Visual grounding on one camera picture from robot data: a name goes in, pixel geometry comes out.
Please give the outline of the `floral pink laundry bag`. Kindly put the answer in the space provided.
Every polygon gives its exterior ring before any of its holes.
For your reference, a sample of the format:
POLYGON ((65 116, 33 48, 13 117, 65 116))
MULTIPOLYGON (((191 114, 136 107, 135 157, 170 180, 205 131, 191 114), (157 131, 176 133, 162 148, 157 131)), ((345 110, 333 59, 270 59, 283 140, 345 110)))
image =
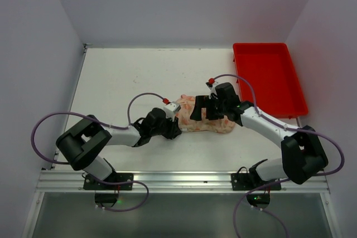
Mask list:
POLYGON ((176 101, 179 103, 181 109, 176 114, 178 117, 178 126, 182 132, 214 132, 219 134, 228 134, 235 128, 235 123, 228 120, 227 116, 218 120, 206 119, 206 109, 201 111, 202 120, 191 120, 190 116, 195 105, 195 97, 182 94, 176 101))

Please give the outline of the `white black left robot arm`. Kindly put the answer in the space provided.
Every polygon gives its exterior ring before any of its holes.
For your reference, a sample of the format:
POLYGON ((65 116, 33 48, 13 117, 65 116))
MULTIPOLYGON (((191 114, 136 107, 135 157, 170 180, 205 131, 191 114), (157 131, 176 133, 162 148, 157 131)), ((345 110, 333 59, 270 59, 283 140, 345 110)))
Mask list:
POLYGON ((103 127, 96 117, 82 119, 62 134, 56 146, 75 171, 83 170, 95 179, 117 182, 115 169, 99 153, 109 145, 141 147, 152 137, 174 139, 181 134, 176 114, 181 110, 178 103, 169 103, 162 109, 152 109, 145 118, 124 129, 103 127))

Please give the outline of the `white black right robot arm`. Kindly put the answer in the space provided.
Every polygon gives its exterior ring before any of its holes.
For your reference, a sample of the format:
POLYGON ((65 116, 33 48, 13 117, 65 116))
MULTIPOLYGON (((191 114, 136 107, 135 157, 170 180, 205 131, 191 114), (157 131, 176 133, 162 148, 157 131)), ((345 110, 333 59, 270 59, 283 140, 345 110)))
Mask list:
POLYGON ((281 151, 280 158, 264 159, 250 167, 248 175, 252 184, 282 178, 303 184, 327 166, 327 156, 313 128, 284 125, 256 108, 252 102, 240 101, 229 82, 208 84, 208 87, 209 95, 196 96, 191 120, 199 122, 227 117, 229 121, 267 138, 281 151))

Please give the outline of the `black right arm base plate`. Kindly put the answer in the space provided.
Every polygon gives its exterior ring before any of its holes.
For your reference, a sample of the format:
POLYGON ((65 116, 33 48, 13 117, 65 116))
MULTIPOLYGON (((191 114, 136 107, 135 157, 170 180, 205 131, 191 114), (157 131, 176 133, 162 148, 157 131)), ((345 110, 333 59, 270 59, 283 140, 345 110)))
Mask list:
POLYGON ((263 181, 259 176, 250 173, 232 173, 230 178, 233 191, 250 191, 257 187, 277 182, 276 179, 263 181))

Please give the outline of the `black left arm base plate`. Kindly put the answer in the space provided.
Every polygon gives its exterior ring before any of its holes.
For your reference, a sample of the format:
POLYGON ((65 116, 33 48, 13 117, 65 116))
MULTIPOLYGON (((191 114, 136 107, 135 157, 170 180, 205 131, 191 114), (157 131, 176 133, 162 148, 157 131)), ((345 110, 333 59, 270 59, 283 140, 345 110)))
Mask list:
POLYGON ((131 191, 133 186, 133 173, 112 173, 105 180, 100 181, 92 175, 87 174, 84 178, 84 190, 93 191, 131 191))

